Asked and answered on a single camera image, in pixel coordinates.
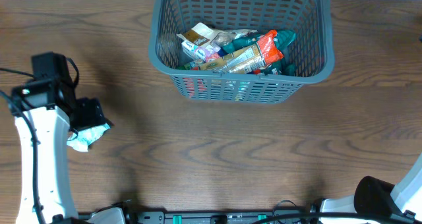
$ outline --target basket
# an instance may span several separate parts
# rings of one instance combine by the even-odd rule
[[[297,38],[283,54],[297,65],[297,76],[175,69],[185,57],[176,34],[199,22],[220,30],[294,30]],[[148,56],[188,98],[283,102],[302,85],[324,80],[334,68],[330,0],[156,0]]]

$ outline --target wood grain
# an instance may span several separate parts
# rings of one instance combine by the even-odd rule
[[[365,175],[398,182],[422,152],[422,2],[332,0],[336,66],[285,103],[189,101],[147,57],[154,0],[0,0],[0,67],[54,50],[115,126],[69,151],[75,205],[132,198],[168,210],[271,208],[350,195]],[[0,74],[9,91],[26,80]],[[14,223],[20,148],[0,102],[0,220]]]

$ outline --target gray plastic basket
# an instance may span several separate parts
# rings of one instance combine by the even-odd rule
[[[297,39],[283,53],[297,76],[174,69],[186,63],[176,34],[198,22],[221,30],[294,30]],[[334,68],[330,0],[156,0],[148,56],[188,98],[279,103]]]

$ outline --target wooden table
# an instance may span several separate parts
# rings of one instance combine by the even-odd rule
[[[167,210],[269,209],[396,183],[422,152],[422,1],[332,0],[336,66],[285,103],[189,101],[147,57],[154,0],[0,0],[0,67],[72,57],[78,97],[115,124],[69,151],[78,211],[120,200]],[[9,92],[26,78],[0,74]],[[20,202],[20,148],[0,102],[0,220]]]

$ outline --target basket rim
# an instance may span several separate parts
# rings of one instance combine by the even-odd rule
[[[324,48],[325,48],[325,66],[314,76],[301,77],[301,76],[284,76],[284,75],[254,75],[254,74],[235,74],[235,73],[222,73],[212,72],[205,70],[177,70],[164,65],[158,58],[156,52],[156,44],[158,39],[158,26],[162,12],[163,0],[155,0],[154,9],[152,11],[151,29],[150,29],[150,42],[148,45],[148,57],[151,64],[160,72],[169,76],[175,77],[191,77],[191,78],[215,78],[219,80],[244,80],[255,82],[291,82],[294,84],[314,84],[321,82],[328,78],[334,70],[335,58],[333,46],[333,33],[332,33],[332,20],[330,12],[330,0],[321,0],[321,14],[322,14],[322,28],[324,30]]]

